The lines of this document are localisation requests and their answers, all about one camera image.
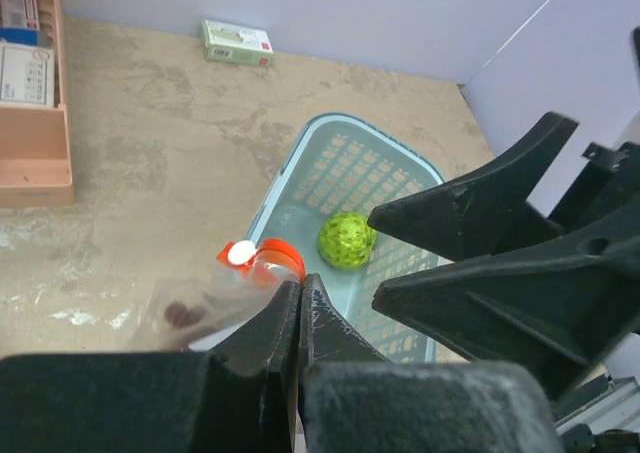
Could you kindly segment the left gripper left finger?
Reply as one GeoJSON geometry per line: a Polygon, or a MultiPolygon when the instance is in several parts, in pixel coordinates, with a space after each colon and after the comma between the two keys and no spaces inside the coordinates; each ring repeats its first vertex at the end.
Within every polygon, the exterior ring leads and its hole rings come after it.
{"type": "Polygon", "coordinates": [[[289,452],[300,287],[207,352],[33,354],[1,363],[5,452],[289,452]]]}

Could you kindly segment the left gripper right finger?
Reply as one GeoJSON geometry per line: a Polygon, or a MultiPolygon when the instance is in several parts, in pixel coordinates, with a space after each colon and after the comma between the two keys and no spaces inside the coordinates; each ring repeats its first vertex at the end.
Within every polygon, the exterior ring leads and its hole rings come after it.
{"type": "Polygon", "coordinates": [[[396,364],[302,290],[299,411],[310,452],[560,452],[547,399],[504,362],[396,364]]]}

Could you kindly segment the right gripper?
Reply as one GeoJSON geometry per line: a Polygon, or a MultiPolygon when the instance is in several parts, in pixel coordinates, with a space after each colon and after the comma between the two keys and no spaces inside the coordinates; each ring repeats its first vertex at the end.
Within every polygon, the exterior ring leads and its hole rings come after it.
{"type": "Polygon", "coordinates": [[[512,147],[375,207],[373,229],[452,261],[383,282],[374,310],[473,360],[527,369],[559,401],[639,328],[639,145],[590,143],[539,245],[495,250],[579,123],[545,113],[512,147]]]}

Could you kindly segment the green custard apple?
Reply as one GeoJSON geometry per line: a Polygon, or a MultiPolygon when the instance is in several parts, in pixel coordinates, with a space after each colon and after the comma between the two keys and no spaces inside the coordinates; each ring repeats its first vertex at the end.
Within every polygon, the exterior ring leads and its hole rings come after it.
{"type": "Polygon", "coordinates": [[[377,243],[377,232],[367,218],[355,212],[339,212],[321,227],[317,247],[321,257],[331,266],[354,270],[370,259],[377,243]]]}

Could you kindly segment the dark grape bunch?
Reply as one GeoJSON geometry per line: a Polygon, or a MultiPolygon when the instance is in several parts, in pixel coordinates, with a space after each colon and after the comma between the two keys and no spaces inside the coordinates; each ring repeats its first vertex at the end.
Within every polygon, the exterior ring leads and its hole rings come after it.
{"type": "Polygon", "coordinates": [[[171,302],[164,311],[164,319],[169,326],[169,349],[188,350],[189,344],[217,333],[218,329],[209,324],[207,311],[202,306],[187,307],[181,302],[171,302]]]}

